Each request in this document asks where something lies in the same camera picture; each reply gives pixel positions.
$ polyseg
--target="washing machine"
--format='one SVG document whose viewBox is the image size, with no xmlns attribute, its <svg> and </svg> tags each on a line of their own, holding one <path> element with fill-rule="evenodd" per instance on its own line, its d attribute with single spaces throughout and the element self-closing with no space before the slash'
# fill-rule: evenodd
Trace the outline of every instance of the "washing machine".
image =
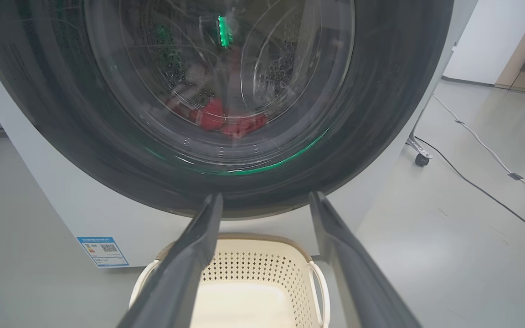
<svg viewBox="0 0 525 328">
<path fill-rule="evenodd" d="M 0 0 L 0 123 L 98 267 L 145 266 L 216 193 L 221 232 L 313 255 L 309 191 L 358 230 L 474 6 Z"/>
</svg>

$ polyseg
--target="qr code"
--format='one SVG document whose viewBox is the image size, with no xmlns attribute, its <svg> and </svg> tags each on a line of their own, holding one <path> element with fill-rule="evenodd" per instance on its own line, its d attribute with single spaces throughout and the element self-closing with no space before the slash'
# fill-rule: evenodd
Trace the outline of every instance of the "qr code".
<svg viewBox="0 0 525 328">
<path fill-rule="evenodd" d="M 100 247 L 103 248 L 103 251 L 117 251 L 117 248 L 113 244 L 100 244 Z"/>
</svg>

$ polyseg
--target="gray floor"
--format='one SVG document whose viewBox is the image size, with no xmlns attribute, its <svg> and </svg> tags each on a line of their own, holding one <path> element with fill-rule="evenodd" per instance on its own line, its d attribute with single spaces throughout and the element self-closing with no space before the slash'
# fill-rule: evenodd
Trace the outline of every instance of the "gray floor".
<svg viewBox="0 0 525 328">
<path fill-rule="evenodd" d="M 449 82 L 435 94 L 525 177 L 524 94 Z M 434 99 L 417 136 L 525 218 L 525 185 Z M 423 326 L 525 327 L 525 224 L 439 156 L 420 168 L 415 155 L 405 147 L 382 181 L 360 240 Z M 0 327 L 114 327 L 139 272 L 96 269 L 13 145 L 0 140 Z M 338 303 L 332 297 L 331 327 L 343 327 Z"/>
</svg>

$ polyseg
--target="blue sticker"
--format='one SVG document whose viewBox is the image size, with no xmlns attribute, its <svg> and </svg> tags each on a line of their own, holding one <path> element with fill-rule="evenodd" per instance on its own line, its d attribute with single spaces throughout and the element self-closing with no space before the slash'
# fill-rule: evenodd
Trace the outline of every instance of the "blue sticker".
<svg viewBox="0 0 525 328">
<path fill-rule="evenodd" d="M 77 237 L 77 239 L 97 266 L 122 267 L 129 265 L 112 237 Z"/>
</svg>

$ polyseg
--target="caster wheel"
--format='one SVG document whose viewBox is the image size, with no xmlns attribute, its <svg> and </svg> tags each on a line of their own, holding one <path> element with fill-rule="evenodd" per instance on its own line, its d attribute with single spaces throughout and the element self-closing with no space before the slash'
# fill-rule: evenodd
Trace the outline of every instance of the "caster wheel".
<svg viewBox="0 0 525 328">
<path fill-rule="evenodd" d="M 425 166 L 425 165 L 429 164 L 429 158 L 426 158 L 425 156 L 423 156 L 421 154 L 418 154 L 417 158 L 415 158 L 414 162 L 418 166 Z"/>
</svg>

